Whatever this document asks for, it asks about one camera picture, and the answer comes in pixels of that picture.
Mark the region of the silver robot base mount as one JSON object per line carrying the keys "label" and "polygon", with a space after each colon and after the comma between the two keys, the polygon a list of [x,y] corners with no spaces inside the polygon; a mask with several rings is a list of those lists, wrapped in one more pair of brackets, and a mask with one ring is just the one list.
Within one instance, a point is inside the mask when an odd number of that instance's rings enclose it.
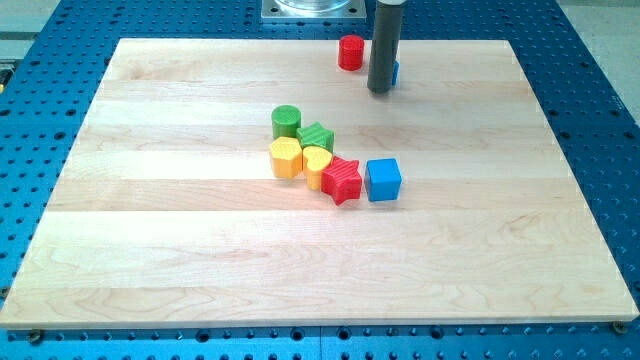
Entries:
{"label": "silver robot base mount", "polygon": [[365,0],[262,0],[263,19],[362,19]]}

